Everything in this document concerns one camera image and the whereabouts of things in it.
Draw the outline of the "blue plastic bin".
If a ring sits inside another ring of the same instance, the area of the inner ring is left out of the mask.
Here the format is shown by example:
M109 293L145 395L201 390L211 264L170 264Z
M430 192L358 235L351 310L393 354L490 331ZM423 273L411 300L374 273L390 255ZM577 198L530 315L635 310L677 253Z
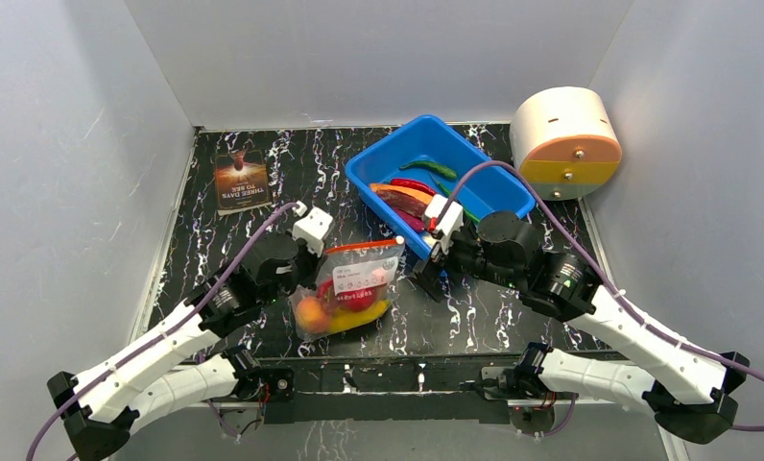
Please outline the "blue plastic bin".
M371 202L375 201L370 191L372 183L387 183L393 178L406 178L434 188L434 179L437 179L450 189L455 186L454 181L442 179L428 171L399 170L405 163L422 159L449 166L461 177L473 166L489 160L489 156L439 117L426 114L415 118L351 158L345 171L347 178L356 186L360 198L370 209ZM536 206L536 200L524 185L502 167L488 167L476 173L465 183L457 201L479 219L500 210L510 210L523 218ZM408 248L419 258L425 259L428 256L428 245L422 240L422 234L411 229L398 215L380 220L395 234L403 236Z

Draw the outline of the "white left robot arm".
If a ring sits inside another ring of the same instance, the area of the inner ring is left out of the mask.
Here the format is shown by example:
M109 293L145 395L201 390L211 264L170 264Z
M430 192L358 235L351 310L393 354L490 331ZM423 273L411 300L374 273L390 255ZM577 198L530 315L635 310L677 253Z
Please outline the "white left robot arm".
M124 350L78 374L52 376L47 387L64 409L60 417L77 458L104 460L145 425L193 403L256 396L260 366L242 347L175 368L311 283L323 249L321 238L298 231L265 233L240 262L214 273Z

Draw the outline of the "thin green chili pepper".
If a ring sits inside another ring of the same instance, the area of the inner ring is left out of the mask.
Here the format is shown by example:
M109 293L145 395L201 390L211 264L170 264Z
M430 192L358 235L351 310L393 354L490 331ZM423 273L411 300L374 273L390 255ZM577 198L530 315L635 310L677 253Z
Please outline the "thin green chili pepper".
M437 188L439 189L439 191L444 196L446 196L446 197L450 196L450 194L452 193L452 190L446 184L444 184L443 182L441 182L441 181L439 181L437 179L434 179L434 183L436 184ZM466 206L462 206L462 208L464 209L465 217L471 223L473 223L473 224L479 224L480 223L480 219L475 214L473 214Z

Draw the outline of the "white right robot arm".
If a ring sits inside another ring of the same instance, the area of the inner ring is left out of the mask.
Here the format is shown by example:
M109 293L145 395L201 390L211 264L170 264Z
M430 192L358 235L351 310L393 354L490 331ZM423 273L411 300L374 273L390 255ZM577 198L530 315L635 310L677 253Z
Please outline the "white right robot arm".
M467 390L491 400L551 393L607 400L650 415L671 434L700 445L733 427L738 404L731 394L744 382L744 356L727 352L710 360L692 353L685 341L656 337L653 320L632 316L585 260L544 250L536 230L511 212L494 212L478 224L435 211L422 220L430 253L413 277L431 298L442 293L441 276L511 288L536 313L597 337L624 357L620 364L586 359L534 342L515 366L485 368L465 383Z

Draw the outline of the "dark paperback book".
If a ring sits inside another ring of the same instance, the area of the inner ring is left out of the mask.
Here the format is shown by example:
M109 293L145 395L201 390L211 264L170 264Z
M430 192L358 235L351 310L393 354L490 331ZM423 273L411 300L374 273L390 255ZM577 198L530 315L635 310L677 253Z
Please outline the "dark paperback book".
M226 216L273 202L264 156L246 149L215 156L217 212Z

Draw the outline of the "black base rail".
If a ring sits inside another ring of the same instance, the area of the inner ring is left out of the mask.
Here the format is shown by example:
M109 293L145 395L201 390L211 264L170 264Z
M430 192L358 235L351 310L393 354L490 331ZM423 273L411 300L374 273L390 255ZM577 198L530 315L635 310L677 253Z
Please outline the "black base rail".
M507 424L518 407L550 411L567 392L504 389L518 354L258 358L225 409L265 410L269 425L354 420Z

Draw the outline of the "round white orange drawer box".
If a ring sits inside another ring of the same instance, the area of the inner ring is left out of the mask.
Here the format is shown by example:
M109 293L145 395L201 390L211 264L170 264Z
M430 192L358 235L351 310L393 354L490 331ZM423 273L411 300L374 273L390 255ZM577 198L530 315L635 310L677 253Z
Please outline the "round white orange drawer box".
M601 97L559 86L526 99L510 123L514 167L544 201L577 200L617 171L623 151Z

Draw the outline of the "clear zip bag orange seal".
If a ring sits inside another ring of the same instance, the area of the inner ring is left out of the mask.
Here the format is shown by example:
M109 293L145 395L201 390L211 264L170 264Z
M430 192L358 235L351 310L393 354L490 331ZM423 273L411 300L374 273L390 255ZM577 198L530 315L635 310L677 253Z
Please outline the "clear zip bag orange seal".
M396 275L405 249L405 239L396 236L387 240L350 244L327 250L318 266L313 285L298 287L290 297L298 337L304 342L313 342L330 336L325 332L320 334L302 332L297 325L294 313L297 303L305 297L316 297L318 286L328 279L333 279L335 293L333 308L326 310L330 314L330 320L333 313L339 309L336 296L346 291L379 286L377 301L388 300L390 308L396 298L394 288Z

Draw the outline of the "yellow banana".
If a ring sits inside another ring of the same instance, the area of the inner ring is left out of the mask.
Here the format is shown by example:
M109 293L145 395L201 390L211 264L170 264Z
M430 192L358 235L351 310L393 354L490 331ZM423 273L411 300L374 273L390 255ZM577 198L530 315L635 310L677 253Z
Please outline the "yellow banana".
M333 313L325 333L327 335L340 333L374 322L387 312L389 306L388 300L381 300L361 312L337 309Z

